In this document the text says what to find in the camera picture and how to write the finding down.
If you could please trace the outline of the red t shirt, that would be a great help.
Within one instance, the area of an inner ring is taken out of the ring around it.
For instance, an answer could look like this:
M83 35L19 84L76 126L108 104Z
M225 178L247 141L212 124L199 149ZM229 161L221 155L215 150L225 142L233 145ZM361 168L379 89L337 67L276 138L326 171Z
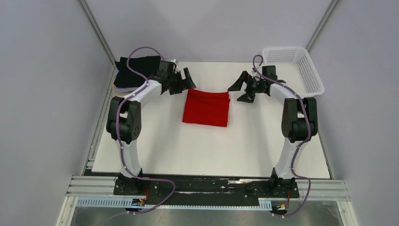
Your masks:
M217 127L228 126L230 96L228 92L205 92L189 89L182 122Z

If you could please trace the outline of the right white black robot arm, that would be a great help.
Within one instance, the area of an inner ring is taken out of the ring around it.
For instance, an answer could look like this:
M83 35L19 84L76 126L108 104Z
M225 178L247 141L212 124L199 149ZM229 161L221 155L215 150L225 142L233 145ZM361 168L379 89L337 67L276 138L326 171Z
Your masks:
M300 177L295 172L297 158L318 132L316 99L300 97L284 80L278 79L274 65L262 66L258 77L243 71L228 91L240 91L244 84L244 94L237 98L238 102L253 103L256 94L264 93L282 104L281 132L285 138L279 161L269 179L253 182L248 189L256 197L286 198L291 195L297 198L299 192L295 180Z

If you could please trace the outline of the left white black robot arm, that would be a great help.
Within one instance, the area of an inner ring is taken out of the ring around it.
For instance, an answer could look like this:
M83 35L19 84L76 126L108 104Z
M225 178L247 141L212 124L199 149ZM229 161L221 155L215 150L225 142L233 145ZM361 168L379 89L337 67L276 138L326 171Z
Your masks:
M144 189L146 178L142 175L137 149L142 131L142 109L166 91L175 95L194 88L196 85L187 67L179 70L175 62L162 60L158 69L133 93L111 99L106 131L115 141L121 161L115 195L138 195Z

